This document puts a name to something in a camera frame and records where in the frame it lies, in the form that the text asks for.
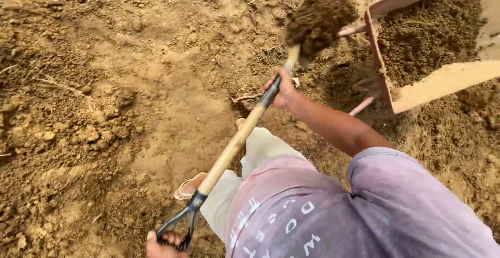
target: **hand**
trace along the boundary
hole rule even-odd
[[[293,84],[291,83],[290,75],[288,74],[288,72],[284,68],[281,68],[279,70],[279,74],[282,77],[282,81],[279,84],[279,93],[274,98],[272,105],[276,106],[278,108],[290,110],[291,102],[294,100],[296,95],[300,95],[300,94],[295,89]],[[271,84],[275,78],[276,78],[276,75],[273,76],[272,79],[264,85],[264,87],[262,88],[263,93],[264,93],[264,91],[267,90],[267,88],[269,88],[269,86],[271,86]]]
[[[164,234],[163,238],[175,245],[180,243],[180,237],[176,234]],[[160,245],[156,242],[155,232],[150,231],[146,238],[146,256],[147,258],[188,258],[189,255],[185,252],[179,253],[173,247]]]

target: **person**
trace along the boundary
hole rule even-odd
[[[201,207],[226,257],[500,257],[491,230],[418,161],[357,118],[309,101],[286,71],[280,75],[273,105],[352,157],[352,191],[254,128],[242,177],[226,170]],[[185,182],[176,197],[189,197],[205,176]],[[154,233],[146,249],[149,258],[187,257],[158,245]]]

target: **wheelbarrow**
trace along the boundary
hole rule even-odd
[[[375,69],[382,86],[379,94],[368,97],[349,114],[358,114],[378,97],[383,97],[391,105],[392,111],[398,114],[481,82],[500,77],[500,35],[491,37],[492,34],[500,32],[500,17],[498,16],[500,8],[497,7],[500,0],[481,0],[483,6],[482,16],[488,18],[488,22],[479,32],[477,47],[489,47],[478,52],[480,60],[444,65],[419,82],[401,88],[394,87],[381,71],[385,70],[385,65],[377,44],[378,33],[373,19],[418,1],[420,0],[378,0],[372,2],[365,12],[365,25],[341,31],[340,36],[361,32],[367,33],[373,52]],[[393,100],[391,96],[391,92],[394,93],[394,90],[398,92],[396,100]]]

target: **foot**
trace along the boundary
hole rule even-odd
[[[190,199],[191,196],[196,192],[199,185],[202,184],[203,180],[207,178],[208,173],[201,172],[194,178],[189,179],[182,183],[179,188],[174,192],[173,197],[179,200]]]
[[[243,126],[243,124],[245,123],[245,120],[244,118],[240,118],[236,121],[236,128],[238,129],[238,131],[240,130],[240,128]]]

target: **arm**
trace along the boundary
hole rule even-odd
[[[273,105],[290,111],[335,148],[351,157],[371,147],[394,148],[389,141],[363,121],[339,110],[309,101],[294,88],[290,76],[284,69],[279,73],[283,79]]]

